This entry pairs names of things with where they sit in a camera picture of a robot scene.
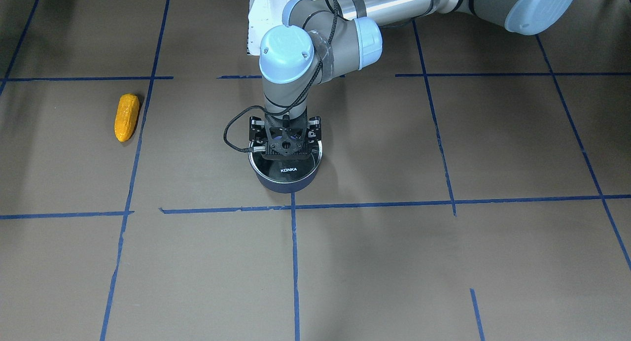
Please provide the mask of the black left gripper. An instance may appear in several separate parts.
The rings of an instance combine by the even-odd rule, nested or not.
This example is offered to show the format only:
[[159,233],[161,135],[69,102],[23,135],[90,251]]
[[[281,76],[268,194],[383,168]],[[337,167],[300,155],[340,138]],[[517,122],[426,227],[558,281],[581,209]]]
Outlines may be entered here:
[[311,145],[321,140],[321,118],[319,116],[295,119],[278,119],[251,116],[249,118],[249,141],[252,145]]

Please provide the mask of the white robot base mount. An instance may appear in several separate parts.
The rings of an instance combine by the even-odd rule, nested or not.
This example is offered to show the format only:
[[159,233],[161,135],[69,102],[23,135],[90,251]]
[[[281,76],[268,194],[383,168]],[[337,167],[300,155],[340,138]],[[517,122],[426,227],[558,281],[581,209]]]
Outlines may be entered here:
[[282,24],[282,11],[289,0],[250,0],[246,51],[251,56],[261,54],[263,36]]

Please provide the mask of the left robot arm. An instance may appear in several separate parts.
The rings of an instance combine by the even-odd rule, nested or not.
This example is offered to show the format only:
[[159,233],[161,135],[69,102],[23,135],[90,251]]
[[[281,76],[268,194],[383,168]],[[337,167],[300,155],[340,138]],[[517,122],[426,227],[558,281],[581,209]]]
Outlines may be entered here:
[[252,151],[302,149],[318,140],[318,120],[306,118],[315,84],[374,64],[382,29],[438,13],[462,12],[511,33],[534,35],[554,24],[573,0],[249,0],[248,44],[258,56],[264,119],[251,117]]

